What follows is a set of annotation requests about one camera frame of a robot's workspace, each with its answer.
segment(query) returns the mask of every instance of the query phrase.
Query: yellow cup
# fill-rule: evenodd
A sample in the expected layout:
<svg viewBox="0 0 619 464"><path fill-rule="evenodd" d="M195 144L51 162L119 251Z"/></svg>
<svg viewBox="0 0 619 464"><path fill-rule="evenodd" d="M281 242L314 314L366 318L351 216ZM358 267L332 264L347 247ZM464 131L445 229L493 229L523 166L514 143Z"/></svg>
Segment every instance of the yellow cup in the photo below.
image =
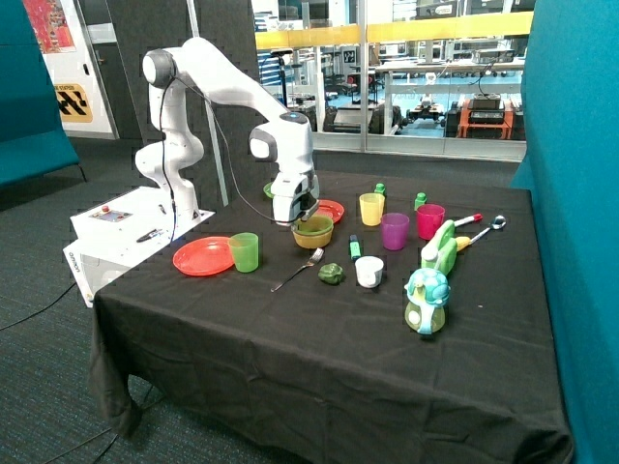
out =
<svg viewBox="0 0 619 464"><path fill-rule="evenodd" d="M364 193L359 197L361 221L365 225L378 225L383 216L385 196L380 193Z"/></svg>

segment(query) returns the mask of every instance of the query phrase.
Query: green cup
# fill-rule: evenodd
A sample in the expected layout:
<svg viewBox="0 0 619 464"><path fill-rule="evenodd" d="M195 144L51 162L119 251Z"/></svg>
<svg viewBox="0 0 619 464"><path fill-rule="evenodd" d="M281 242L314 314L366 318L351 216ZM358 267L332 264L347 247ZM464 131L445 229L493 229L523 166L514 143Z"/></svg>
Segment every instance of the green cup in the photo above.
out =
<svg viewBox="0 0 619 464"><path fill-rule="evenodd" d="M234 267L239 273L250 273L258 268L258 236L244 232L230 237L228 242Z"/></svg>

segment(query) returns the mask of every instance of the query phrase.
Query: yellow warning sign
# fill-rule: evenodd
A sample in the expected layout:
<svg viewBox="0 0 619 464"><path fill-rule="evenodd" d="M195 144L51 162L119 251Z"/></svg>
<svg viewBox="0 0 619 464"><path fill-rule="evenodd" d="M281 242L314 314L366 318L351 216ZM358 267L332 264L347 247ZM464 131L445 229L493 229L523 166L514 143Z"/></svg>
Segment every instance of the yellow warning sign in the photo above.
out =
<svg viewBox="0 0 619 464"><path fill-rule="evenodd" d="M81 85L59 84L54 85L54 89L63 123L92 123L93 113Z"/></svg>

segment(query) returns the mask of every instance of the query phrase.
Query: teal partition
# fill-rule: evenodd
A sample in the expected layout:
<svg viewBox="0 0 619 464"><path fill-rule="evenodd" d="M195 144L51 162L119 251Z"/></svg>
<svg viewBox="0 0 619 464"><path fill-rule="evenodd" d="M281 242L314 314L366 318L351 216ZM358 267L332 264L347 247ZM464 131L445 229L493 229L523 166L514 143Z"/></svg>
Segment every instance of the teal partition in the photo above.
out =
<svg viewBox="0 0 619 464"><path fill-rule="evenodd" d="M531 189L576 462L619 462L616 2L538 1L523 101Z"/></svg>
<svg viewBox="0 0 619 464"><path fill-rule="evenodd" d="M2 2L0 186L77 164L21 0Z"/></svg>

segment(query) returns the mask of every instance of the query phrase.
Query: orange machine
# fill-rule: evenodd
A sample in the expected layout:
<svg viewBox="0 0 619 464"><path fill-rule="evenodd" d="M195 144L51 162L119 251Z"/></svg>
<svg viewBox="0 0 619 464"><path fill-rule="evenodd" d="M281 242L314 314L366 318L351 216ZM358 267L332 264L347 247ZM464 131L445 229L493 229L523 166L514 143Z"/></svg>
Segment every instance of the orange machine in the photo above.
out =
<svg viewBox="0 0 619 464"><path fill-rule="evenodd" d="M460 111L457 137L510 140L514 127L514 109L510 101L498 101L496 107L479 107L479 99L467 99Z"/></svg>

